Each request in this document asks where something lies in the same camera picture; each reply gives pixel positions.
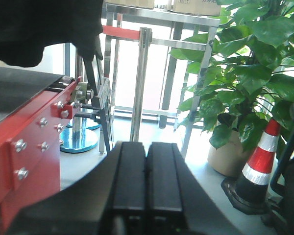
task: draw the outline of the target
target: black conveyor belt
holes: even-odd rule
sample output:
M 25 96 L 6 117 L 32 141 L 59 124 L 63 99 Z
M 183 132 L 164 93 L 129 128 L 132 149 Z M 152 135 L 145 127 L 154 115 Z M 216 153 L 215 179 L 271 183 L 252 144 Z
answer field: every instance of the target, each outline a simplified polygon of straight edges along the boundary
M 61 77 L 0 67 L 0 122 Z

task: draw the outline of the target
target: stanchion post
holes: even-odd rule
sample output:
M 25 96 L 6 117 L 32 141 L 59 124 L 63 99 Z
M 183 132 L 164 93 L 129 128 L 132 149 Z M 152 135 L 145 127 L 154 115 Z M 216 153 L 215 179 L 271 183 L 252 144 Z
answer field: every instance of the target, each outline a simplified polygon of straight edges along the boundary
M 139 54 L 136 75 L 135 97 L 132 114 L 130 141 L 138 141 L 139 129 L 142 120 L 142 106 L 144 96 L 144 85 L 146 78 L 148 49 L 152 40 L 151 28 L 140 28 Z

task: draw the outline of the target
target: cardboard box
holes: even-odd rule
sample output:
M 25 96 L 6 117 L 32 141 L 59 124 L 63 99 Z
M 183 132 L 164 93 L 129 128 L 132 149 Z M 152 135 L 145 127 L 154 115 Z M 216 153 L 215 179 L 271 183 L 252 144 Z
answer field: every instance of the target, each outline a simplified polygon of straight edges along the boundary
M 154 8 L 155 0 L 105 0 L 108 3 L 114 3 L 125 6 L 135 6 L 143 8 Z
M 169 0 L 167 10 L 203 16 L 219 16 L 221 6 L 216 0 Z

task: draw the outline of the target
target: red metal panel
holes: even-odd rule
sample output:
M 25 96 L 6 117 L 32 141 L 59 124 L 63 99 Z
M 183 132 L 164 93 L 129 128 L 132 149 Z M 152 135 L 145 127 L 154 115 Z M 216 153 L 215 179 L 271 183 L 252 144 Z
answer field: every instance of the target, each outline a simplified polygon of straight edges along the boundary
M 57 140 L 43 153 L 39 164 L 16 191 L 10 191 L 0 204 L 3 228 L 7 229 L 17 212 L 60 190 L 60 146 Z
M 0 221 L 4 228 L 21 207 L 60 190 L 60 132 L 56 127 L 60 123 L 66 126 L 77 112 L 68 104 L 75 87 L 73 82 L 61 93 L 44 91 L 0 123 Z M 54 115 L 53 107 L 59 101 L 65 107 L 57 108 Z M 69 115 L 61 119 L 59 115 L 64 110 Z M 41 118 L 46 118 L 48 125 L 41 127 Z M 17 153 L 15 142 L 19 139 L 24 139 L 27 146 Z M 49 145 L 44 152 L 41 151 L 43 142 Z M 19 180 L 17 171 L 22 167 L 29 174 Z

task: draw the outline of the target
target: metal bracket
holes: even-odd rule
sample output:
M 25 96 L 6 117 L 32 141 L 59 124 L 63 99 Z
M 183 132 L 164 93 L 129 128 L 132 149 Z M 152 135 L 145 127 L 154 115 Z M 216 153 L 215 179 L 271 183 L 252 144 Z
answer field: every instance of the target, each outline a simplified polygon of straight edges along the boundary
M 92 98 L 92 106 L 100 110 L 103 109 L 109 95 L 110 95 L 110 80 L 109 78 L 105 78 L 103 85 L 101 85 L 99 88 L 98 95 Z

